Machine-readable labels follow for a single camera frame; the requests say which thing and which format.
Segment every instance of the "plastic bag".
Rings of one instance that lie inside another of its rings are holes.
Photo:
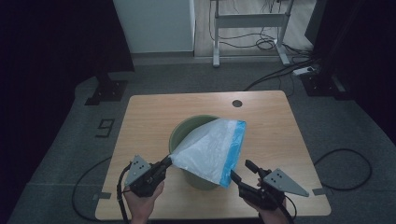
[[[190,132],[170,158],[172,163],[201,178],[228,188],[245,135],[242,120],[215,119]]]

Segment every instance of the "hole in table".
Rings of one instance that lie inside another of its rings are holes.
[[[240,100],[234,100],[233,101],[233,106],[235,107],[241,107],[242,106],[242,102]]]

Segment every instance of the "white wall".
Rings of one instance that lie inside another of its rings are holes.
[[[131,53],[193,51],[193,0],[114,0]]]

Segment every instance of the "blue bag edge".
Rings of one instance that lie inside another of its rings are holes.
[[[242,120],[236,122],[235,131],[233,132],[233,140],[228,151],[227,160],[224,163],[223,171],[221,174],[221,180],[219,184],[228,188],[231,183],[231,170],[236,167],[241,153],[241,147],[245,138],[245,129],[247,123]]]

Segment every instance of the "power strip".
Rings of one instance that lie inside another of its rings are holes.
[[[305,67],[305,68],[300,68],[300,69],[296,69],[293,71],[293,75],[294,76],[301,76],[301,75],[307,75],[307,74],[311,74],[314,73],[315,69],[311,66],[309,67]]]

